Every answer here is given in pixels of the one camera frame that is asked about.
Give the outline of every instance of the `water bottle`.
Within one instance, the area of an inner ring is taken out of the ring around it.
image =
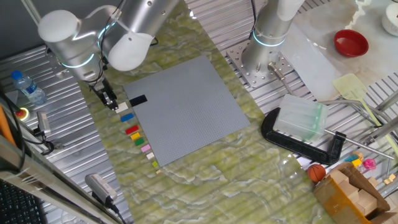
[[[23,75],[20,71],[13,71],[11,78],[14,80],[14,86],[20,90],[34,105],[42,105],[46,101],[44,91],[37,87],[29,76]]]

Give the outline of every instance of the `metal mounting plate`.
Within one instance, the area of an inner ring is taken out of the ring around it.
[[[242,63],[242,51],[246,48],[246,46],[250,43],[250,40],[246,40],[239,44],[236,44],[230,47],[226,54],[228,57],[231,58],[232,63],[234,66],[242,73],[242,77],[247,81],[249,85],[253,88],[262,86],[276,78],[276,76],[269,72],[267,74],[250,74],[244,67]],[[290,73],[292,72],[293,66],[285,59],[282,53],[279,52],[279,60],[276,62],[276,67],[283,73]]]

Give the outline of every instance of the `white bowl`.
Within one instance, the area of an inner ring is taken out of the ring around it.
[[[398,36],[398,3],[392,3],[387,6],[381,23],[385,30],[391,35]]]

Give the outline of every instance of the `red bowl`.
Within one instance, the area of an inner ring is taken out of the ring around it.
[[[336,50],[346,57],[358,57],[369,50],[366,38],[353,30],[341,30],[335,35]]]

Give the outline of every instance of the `keyboard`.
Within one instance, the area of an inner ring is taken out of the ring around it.
[[[40,200],[0,180],[0,223],[1,224],[46,224]]]

